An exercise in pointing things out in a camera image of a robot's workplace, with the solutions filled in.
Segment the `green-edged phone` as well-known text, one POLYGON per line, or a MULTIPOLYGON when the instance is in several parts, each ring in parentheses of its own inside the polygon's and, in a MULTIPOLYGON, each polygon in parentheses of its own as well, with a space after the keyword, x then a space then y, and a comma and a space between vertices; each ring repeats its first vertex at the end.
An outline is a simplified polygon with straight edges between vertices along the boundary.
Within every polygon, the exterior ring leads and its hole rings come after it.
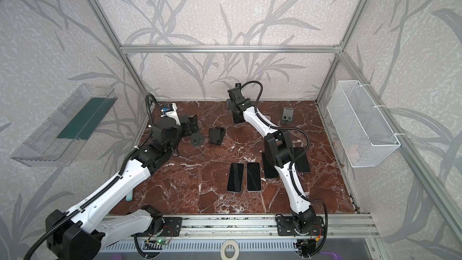
POLYGON ((229 178, 227 191, 231 193, 240 193, 243 186, 244 165, 241 163, 232 163, 229 169, 229 178))

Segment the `purple-edged phone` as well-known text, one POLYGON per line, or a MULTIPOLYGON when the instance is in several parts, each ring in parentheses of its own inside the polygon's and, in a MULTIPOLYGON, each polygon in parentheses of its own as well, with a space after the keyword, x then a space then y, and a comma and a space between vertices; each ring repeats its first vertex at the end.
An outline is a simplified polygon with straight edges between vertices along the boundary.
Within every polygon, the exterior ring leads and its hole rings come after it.
POLYGON ((306 153, 304 153, 303 147, 294 148, 295 156, 301 155, 298 160, 295 162, 296 169, 298 173, 309 173, 311 171, 310 164, 306 153))

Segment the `black phone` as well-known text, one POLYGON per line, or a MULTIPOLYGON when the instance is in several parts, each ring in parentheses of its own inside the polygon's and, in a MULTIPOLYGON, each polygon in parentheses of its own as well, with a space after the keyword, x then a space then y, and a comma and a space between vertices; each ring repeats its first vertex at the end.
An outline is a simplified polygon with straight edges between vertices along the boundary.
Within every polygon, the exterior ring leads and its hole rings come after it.
POLYGON ((267 179, 276 179, 276 178, 279 177, 279 173, 274 168, 274 166, 272 166, 268 162, 265 153, 262 153, 262 164, 263 164, 263 170, 264 170, 264 173, 265 173, 265 178, 267 178, 267 179))

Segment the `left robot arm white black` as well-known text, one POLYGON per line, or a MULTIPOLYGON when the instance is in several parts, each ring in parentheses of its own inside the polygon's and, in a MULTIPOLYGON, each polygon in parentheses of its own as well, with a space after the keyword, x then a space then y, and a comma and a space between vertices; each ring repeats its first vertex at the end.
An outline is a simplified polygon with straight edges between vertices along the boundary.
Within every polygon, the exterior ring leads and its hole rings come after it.
POLYGON ((184 137, 199 131, 197 116, 178 114, 174 103, 161 105, 148 93, 145 105, 150 133, 127 154, 120 170, 91 195, 67 211, 46 218, 46 232, 27 251, 30 260, 45 243, 60 260, 92 260, 102 249, 138 233, 157 233, 162 214, 151 206, 104 223, 105 216, 138 184, 149 179, 178 153, 184 137))

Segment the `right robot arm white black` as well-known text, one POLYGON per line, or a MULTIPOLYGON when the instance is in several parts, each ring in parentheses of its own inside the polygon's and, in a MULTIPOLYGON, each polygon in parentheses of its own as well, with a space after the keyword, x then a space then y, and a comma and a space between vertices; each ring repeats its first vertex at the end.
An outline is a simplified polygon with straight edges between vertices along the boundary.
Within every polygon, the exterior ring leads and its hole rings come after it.
POLYGON ((296 161, 305 156, 309 150, 310 138, 308 133, 295 127, 276 126, 264 117, 257 107, 263 92, 262 83, 258 81, 249 81, 244 84, 236 83, 227 92, 229 94, 227 106, 233 114, 233 122, 236 124, 248 123, 263 137, 266 159, 279 174, 288 195, 295 230, 301 235, 309 232, 311 227, 315 225, 317 218, 312 204, 320 202, 324 208, 324 222, 318 226, 321 230, 321 236, 326 236, 327 206, 322 199, 309 199, 306 196, 296 170, 296 161), (256 84, 260 88, 255 101, 246 98, 242 93, 242 89, 250 84, 256 84), (307 145, 299 154, 295 152, 291 131, 300 132, 307 138, 307 145))

